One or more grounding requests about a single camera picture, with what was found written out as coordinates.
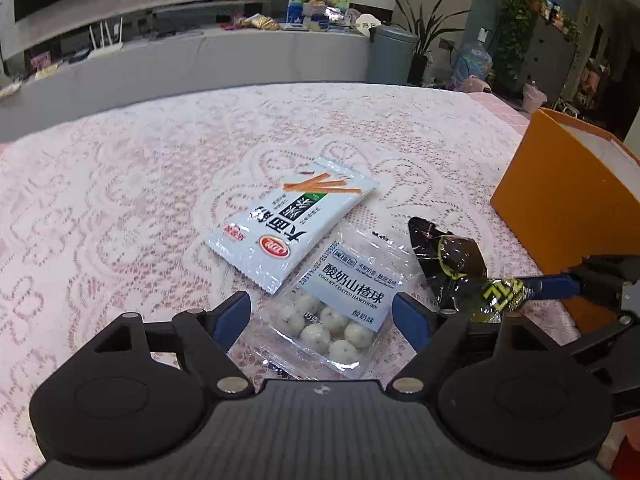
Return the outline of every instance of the screw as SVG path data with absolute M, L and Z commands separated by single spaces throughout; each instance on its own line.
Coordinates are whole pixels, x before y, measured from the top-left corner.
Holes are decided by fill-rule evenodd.
M 401 394 L 417 394 L 424 388 L 422 381 L 413 377 L 396 379 L 392 386 L 396 392 L 400 392 Z
M 227 394 L 237 394 L 245 391 L 249 383 L 242 377 L 225 377 L 220 379 L 216 386 Z

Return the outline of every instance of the potted plant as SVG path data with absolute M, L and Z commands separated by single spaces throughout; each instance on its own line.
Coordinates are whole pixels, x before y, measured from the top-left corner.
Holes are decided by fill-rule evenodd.
M 418 43 L 415 45 L 414 58 L 411 63 L 411 70 L 409 70 L 408 83 L 416 86 L 422 86 L 425 70 L 430 69 L 433 66 L 433 57 L 429 47 L 433 40 L 437 37 L 447 34 L 448 32 L 462 32 L 464 28 L 444 28 L 442 25 L 445 20 L 458 16 L 459 14 L 465 14 L 469 10 L 460 10 L 460 12 L 454 12 L 447 16 L 436 15 L 440 4 L 444 0 L 438 0 L 438 3 L 433 7 L 431 15 L 425 19 L 422 4 L 418 11 L 418 16 L 415 15 L 414 9 L 409 3 L 409 0 L 394 0 L 400 12 L 406 19 L 409 32 L 414 33 L 418 37 Z
M 506 88 L 518 79 L 531 36 L 532 19 L 540 13 L 544 0 L 501 0 L 503 7 L 496 31 L 497 48 L 494 54 L 496 79 Z
M 578 23 L 568 16 L 565 16 L 562 19 L 563 29 L 562 32 L 565 36 L 571 39 L 574 44 L 578 44 L 578 40 L 580 39 L 580 31 L 578 30 Z

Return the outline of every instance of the gray counter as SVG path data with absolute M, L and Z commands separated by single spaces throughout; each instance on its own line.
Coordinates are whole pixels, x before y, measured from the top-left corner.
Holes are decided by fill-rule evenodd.
M 253 84 L 361 82 L 369 41 L 339 32 L 225 31 L 127 43 L 0 100 L 0 143 L 135 102 Z

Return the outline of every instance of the red logo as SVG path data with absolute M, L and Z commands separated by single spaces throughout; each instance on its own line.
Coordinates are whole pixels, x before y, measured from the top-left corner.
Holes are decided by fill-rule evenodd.
M 244 233 L 236 224 L 229 224 L 225 227 L 225 233 L 229 238 L 232 238 L 236 242 L 244 240 Z
M 275 236 L 261 237 L 260 247 L 274 258 L 286 258 L 289 256 L 289 246 Z

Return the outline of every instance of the logo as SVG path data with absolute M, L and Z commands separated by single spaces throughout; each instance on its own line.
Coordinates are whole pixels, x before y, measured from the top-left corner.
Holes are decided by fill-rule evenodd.
M 244 240 L 244 233 L 236 224 L 229 224 L 225 226 L 225 234 L 236 242 L 241 242 L 242 240 Z
M 524 283 L 520 280 L 495 280 L 489 283 L 482 296 L 498 312 L 502 312 L 505 307 L 515 310 L 525 297 L 523 289 Z
M 275 236 L 261 237 L 260 247 L 274 258 L 286 258 L 289 256 L 289 246 Z
M 342 249 L 336 249 L 334 251 L 334 258 L 337 258 L 338 260 L 343 262 L 345 265 L 350 267 L 355 267 L 356 264 L 358 263 L 358 261 L 355 258 L 353 258 L 352 256 L 349 256 Z
M 331 388 L 323 384 L 322 386 L 320 386 L 320 388 L 314 388 L 314 391 L 316 394 L 323 396 L 328 394 L 331 391 Z

